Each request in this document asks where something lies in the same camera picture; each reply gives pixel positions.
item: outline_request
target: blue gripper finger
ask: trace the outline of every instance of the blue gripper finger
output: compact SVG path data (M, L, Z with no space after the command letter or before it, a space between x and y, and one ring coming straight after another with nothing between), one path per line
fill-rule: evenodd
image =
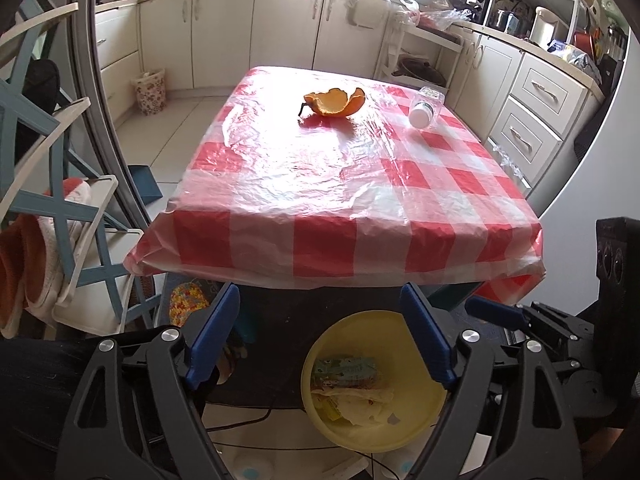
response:
M422 360L427 365L431 378L448 390L457 380L453 370L454 350L428 311L426 301L424 296L409 283L400 291L402 316Z
M202 324L202 328L192 340L185 336L185 342L190 350L188 351L189 370L184 379L191 390L196 390L200 383L211 377L239 310L240 291L230 283L220 290L209 308L197 310L188 317L184 324L184 332L189 333L193 326Z
M472 296L465 303L466 312L508 330L526 330L529 327L521 308L496 303L480 296Z

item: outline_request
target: plastic table cover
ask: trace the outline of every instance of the plastic table cover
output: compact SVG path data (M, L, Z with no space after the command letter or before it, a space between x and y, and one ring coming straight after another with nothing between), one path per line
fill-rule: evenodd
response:
M324 118L303 95L361 87ZM443 108L408 122L414 91L292 68L250 70L124 265L267 288L490 282L514 303L539 283L542 228L478 139Z

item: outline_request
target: silver screw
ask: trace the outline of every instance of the silver screw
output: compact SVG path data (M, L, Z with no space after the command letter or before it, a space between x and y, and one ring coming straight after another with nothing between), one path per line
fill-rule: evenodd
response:
M100 344L98 345L98 350L100 350L100 352L108 352L114 346L115 346L115 343L113 342L113 339L104 339L100 341Z
M531 350L534 354L537 354L538 352L542 352L542 345L539 342L534 341L533 339L529 339L527 341L527 348Z
M168 328L164 332L162 332L162 340L163 341L175 341L180 337L180 332L178 332L175 328Z
M464 339L467 343L476 343L480 341L480 334L475 330L465 330L462 333L462 339Z

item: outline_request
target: floral trash can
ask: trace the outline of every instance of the floral trash can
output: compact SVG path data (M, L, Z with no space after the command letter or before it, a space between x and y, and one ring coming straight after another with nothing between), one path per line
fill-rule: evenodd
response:
M136 99L140 111L145 115L161 112L166 105L164 90L164 68L153 72L145 72L131 80L136 88Z

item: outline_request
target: speaker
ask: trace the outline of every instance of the speaker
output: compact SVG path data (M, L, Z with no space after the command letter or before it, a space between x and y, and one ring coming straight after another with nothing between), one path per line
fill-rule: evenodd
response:
M640 222L596 222L600 280L594 357L607 394L628 399L640 370Z

